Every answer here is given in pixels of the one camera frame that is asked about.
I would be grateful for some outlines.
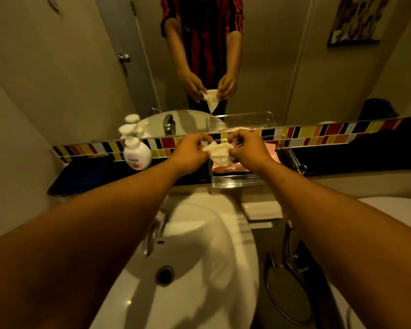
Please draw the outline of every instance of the multicolored tile border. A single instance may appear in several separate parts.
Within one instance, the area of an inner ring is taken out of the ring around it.
[[[267,143],[274,143],[277,148],[300,146],[322,146],[349,143],[363,135],[380,132],[385,129],[395,129],[403,119],[378,121],[358,121],[342,124],[315,125],[304,127],[277,127],[258,129],[259,134]],[[216,143],[227,141],[227,132],[210,134]],[[153,158],[166,158],[171,155],[182,136],[142,139],[150,149]],[[54,152],[65,163],[74,159],[112,157],[115,161],[123,161],[123,141],[103,141],[84,144],[54,146]]]

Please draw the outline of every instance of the door knob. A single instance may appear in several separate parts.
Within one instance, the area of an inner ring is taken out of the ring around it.
[[[119,53],[118,55],[117,55],[117,57],[119,58],[119,61],[121,62],[121,64],[123,63],[123,62],[130,62],[131,61],[131,58],[129,57],[129,55],[128,54],[121,54],[121,53]]]

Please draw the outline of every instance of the sink drain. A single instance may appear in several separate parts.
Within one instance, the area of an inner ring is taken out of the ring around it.
[[[158,269],[155,276],[155,282],[161,287],[166,287],[174,281],[175,271],[170,265],[165,265]]]

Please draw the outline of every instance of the person's left hand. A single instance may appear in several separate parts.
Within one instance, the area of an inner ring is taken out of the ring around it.
[[[177,170],[180,177],[199,169],[208,159],[208,152],[203,151],[201,141],[211,142],[208,134],[189,134],[183,137],[167,160]]]
[[[218,99],[227,100],[233,97],[237,89],[237,76],[226,73],[218,83]]]

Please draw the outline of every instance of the gray door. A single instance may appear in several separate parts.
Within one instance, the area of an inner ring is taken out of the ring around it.
[[[130,0],[96,0],[116,54],[129,55],[129,62],[119,60],[132,102],[141,118],[152,107],[159,108],[148,61]]]

